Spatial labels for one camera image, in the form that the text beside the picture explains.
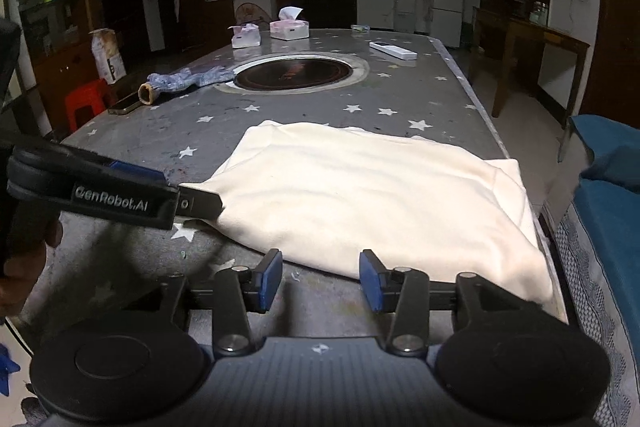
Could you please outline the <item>person's left hand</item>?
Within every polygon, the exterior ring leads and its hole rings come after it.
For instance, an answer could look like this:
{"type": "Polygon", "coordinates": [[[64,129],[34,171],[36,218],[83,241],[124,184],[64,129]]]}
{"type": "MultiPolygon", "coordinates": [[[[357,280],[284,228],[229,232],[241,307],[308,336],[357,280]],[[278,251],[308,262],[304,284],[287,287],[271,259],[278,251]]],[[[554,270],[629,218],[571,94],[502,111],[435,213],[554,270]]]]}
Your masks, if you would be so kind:
{"type": "Polygon", "coordinates": [[[15,317],[21,312],[46,265],[46,260],[47,245],[42,243],[32,251],[9,259],[3,265],[0,301],[2,317],[15,317]]]}

